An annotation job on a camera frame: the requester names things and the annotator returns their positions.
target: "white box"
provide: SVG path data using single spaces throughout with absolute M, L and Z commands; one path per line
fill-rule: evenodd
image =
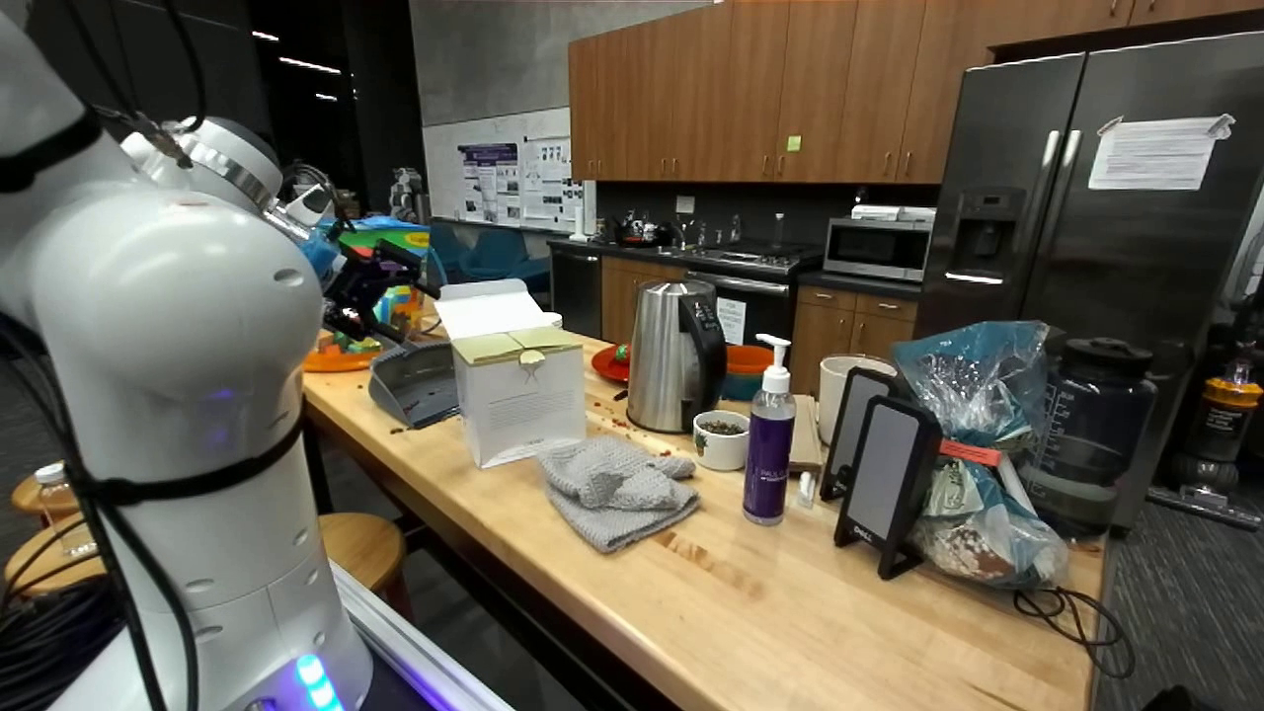
M 450 284 L 433 309 L 479 467 L 586 438 L 586 347 L 520 279 Z

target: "purple bottle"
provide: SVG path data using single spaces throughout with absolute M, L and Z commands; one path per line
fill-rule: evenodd
M 795 398 L 788 371 L 781 366 L 788 339 L 757 331 L 773 347 L 773 363 L 762 371 L 762 385 L 752 408 L 752 455 L 741 510 L 752 521 L 773 525 L 785 510 Z

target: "stainless steel kettle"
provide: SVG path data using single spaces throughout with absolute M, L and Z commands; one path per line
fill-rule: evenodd
M 723 350 L 715 284 L 649 284 L 637 296 L 628 420 L 644 431 L 688 431 L 717 398 Z

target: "cup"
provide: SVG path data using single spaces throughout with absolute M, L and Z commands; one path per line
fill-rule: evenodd
M 748 468 L 752 413 L 741 412 L 698 412 L 696 442 L 708 468 Z
M 831 442 L 831 438 L 832 438 L 836 408 L 842 408 L 842 385 L 846 385 L 846 376 L 848 376 L 854 366 L 870 366 L 870 371 L 896 376 L 896 366 L 890 366 L 885 359 L 865 359 L 865 354 L 827 354 L 827 359 L 820 359 L 820 391 L 819 391 L 819 426 L 820 426 L 820 442 Z

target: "refrigerator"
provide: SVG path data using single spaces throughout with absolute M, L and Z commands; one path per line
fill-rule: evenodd
M 1136 521 L 1212 318 L 1259 279 L 1264 30 L 964 69 L 916 335 L 1047 318 L 1153 350 Z

